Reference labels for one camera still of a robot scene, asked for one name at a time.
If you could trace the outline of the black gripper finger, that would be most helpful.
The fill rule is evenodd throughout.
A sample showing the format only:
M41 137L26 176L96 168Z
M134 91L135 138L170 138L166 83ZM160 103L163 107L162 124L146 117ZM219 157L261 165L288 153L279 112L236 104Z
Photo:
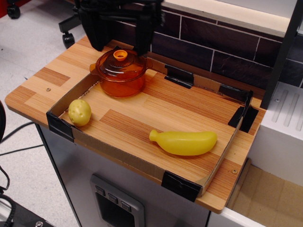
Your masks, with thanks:
M79 10L79 18L91 46L102 51L111 41L109 22L103 20L98 12L83 9Z
M148 52L152 43L154 30L157 24L157 16L154 10L144 11L136 19L136 52L142 56Z

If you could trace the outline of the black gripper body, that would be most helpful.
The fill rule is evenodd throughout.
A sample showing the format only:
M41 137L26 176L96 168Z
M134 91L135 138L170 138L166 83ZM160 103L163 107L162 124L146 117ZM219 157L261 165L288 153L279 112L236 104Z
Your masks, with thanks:
M75 9L108 21L164 23L161 0L75 0Z

